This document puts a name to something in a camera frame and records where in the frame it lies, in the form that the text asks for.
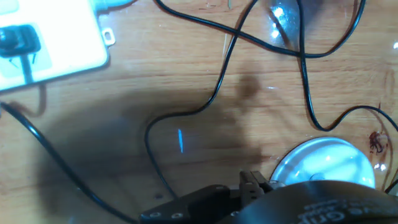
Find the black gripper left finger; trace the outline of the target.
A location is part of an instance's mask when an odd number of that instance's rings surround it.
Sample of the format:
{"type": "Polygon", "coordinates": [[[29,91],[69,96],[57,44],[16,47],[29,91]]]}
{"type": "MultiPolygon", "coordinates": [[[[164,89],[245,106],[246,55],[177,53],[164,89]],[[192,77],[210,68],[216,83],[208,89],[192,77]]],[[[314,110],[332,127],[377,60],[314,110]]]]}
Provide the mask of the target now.
{"type": "Polygon", "coordinates": [[[260,196],[260,172],[243,170],[239,186],[209,185],[173,201],[140,214],[139,222],[161,223],[218,223],[237,215],[260,196]]]}

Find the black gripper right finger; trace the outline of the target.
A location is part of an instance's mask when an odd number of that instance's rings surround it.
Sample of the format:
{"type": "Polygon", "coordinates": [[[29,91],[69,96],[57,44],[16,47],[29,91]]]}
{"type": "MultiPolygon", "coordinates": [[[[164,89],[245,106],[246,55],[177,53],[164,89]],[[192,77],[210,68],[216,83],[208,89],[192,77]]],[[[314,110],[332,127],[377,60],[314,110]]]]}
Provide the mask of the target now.
{"type": "Polygon", "coordinates": [[[285,187],[285,184],[277,180],[267,180],[259,171],[252,171],[256,182],[264,192],[269,192],[274,189],[285,187]]]}

